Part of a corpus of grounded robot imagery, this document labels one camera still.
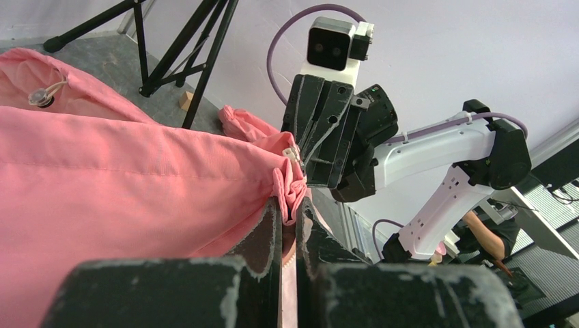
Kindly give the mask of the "pink zip-up jacket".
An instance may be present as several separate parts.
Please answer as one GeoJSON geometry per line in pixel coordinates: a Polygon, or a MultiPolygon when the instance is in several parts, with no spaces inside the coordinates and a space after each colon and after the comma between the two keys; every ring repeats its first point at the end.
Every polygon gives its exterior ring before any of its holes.
{"type": "Polygon", "coordinates": [[[298,146],[243,109],[224,135],[155,122],[92,75],[24,48],[1,55],[1,326],[38,327],[79,263],[222,256],[275,196],[282,325],[296,327],[298,146]]]}

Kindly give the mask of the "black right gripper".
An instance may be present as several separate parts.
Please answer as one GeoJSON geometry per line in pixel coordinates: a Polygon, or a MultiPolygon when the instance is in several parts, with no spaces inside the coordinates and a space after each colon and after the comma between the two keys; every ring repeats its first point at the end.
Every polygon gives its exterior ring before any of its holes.
{"type": "Polygon", "coordinates": [[[290,132],[302,148],[307,185],[332,189],[334,200],[350,203],[376,193],[375,149],[396,135],[397,121],[378,84],[356,95],[347,83],[297,74],[281,131],[290,132]]]}

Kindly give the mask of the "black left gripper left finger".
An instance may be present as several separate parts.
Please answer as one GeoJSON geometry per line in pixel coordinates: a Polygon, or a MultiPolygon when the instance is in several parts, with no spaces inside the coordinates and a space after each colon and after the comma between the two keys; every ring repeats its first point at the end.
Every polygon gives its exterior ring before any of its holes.
{"type": "Polygon", "coordinates": [[[225,255],[100,260],[76,266],[43,327],[280,327],[281,210],[266,202],[225,255]]]}

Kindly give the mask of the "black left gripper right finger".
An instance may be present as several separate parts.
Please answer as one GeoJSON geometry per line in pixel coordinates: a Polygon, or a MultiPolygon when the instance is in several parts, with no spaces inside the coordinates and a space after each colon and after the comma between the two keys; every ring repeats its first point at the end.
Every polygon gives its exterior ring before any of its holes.
{"type": "Polygon", "coordinates": [[[369,264],[296,212],[299,327],[521,327],[506,286],[479,266],[369,264]]]}

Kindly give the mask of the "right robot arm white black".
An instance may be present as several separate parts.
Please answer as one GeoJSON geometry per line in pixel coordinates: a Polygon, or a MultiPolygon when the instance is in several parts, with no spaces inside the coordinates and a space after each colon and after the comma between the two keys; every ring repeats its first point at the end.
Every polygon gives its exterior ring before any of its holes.
{"type": "Polygon", "coordinates": [[[296,140],[307,184],[342,203],[447,166],[422,209],[385,243],[382,259],[390,263],[430,259],[464,214],[531,170],[525,126],[476,99],[449,120],[402,135],[381,86],[355,92],[347,83],[302,73],[294,77],[282,129],[296,140]]]}

